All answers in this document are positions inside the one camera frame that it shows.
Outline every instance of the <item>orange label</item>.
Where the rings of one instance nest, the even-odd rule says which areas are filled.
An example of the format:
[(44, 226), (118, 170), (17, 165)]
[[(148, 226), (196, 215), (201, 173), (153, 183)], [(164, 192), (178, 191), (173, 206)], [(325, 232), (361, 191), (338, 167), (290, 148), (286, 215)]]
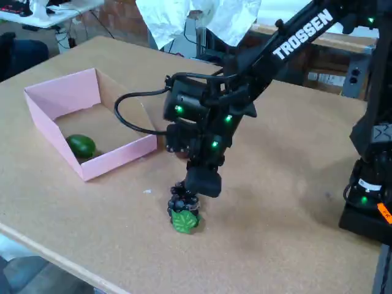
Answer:
[(392, 214), (387, 210), (383, 203), (377, 204), (379, 211), (381, 212), (382, 216), (386, 219), (386, 221), (392, 225)]

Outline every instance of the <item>green leaf pattern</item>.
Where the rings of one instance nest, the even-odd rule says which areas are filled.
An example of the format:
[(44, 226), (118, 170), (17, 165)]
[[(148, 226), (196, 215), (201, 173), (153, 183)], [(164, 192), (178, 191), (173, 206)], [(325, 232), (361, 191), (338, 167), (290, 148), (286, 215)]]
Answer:
[(171, 211), (171, 219), (173, 227), (177, 232), (190, 234), (190, 230), (197, 227), (200, 222), (200, 216), (196, 217), (188, 210), (183, 210), (180, 213)]

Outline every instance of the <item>pink cardboard box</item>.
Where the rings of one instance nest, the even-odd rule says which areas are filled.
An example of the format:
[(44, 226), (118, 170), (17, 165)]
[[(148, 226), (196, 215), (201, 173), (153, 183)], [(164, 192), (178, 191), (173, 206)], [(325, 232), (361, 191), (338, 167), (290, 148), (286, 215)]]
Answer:
[[(84, 181), (157, 149), (157, 138), (122, 125), (113, 113), (115, 100), (128, 91), (96, 69), (46, 81), (24, 89), (31, 117), (45, 138)], [(137, 98), (120, 105), (123, 117), (146, 129), (153, 126)], [(97, 156), (78, 160), (66, 139), (72, 134), (94, 140)]]

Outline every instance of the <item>green avocado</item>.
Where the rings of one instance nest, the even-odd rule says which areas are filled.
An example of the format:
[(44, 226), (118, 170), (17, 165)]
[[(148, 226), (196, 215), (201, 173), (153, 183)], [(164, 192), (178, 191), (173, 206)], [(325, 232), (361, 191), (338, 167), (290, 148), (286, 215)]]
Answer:
[(75, 134), (67, 137), (66, 141), (76, 158), (89, 159), (95, 155), (96, 144), (87, 136)]

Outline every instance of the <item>table surface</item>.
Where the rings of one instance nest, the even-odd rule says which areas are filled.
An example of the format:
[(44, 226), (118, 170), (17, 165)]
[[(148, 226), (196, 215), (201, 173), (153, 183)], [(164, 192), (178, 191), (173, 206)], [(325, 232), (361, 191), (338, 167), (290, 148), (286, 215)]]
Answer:
[[(183, 235), (166, 208), (185, 162), (158, 151), (84, 183), (34, 127), (23, 88), (92, 67), (130, 91), (216, 70), (98, 37), (0, 84), (0, 233), (108, 293), (371, 292), (379, 244), (337, 226), (364, 102), (273, 82)], [(164, 129), (164, 95), (142, 101)]]
[(60, 6), (50, 6), (55, 14), (48, 16), (46, 20), (31, 15), (29, 17), (20, 17), (14, 13), (0, 11), (0, 19), (21, 23), (23, 25), (36, 26), (47, 29), (51, 26), (58, 25), (63, 21), (76, 17), (83, 12), (101, 6), (104, 0), (73, 0), (72, 2), (61, 4)]
[[(276, 27), (269, 26), (267, 24), (253, 24), (251, 27), (251, 31), (271, 35), (276, 31)], [(368, 37), (354, 37), (326, 32), (313, 43), (316, 45), (346, 50), (354, 53), (369, 54), (372, 49), (375, 48), (377, 39)]]

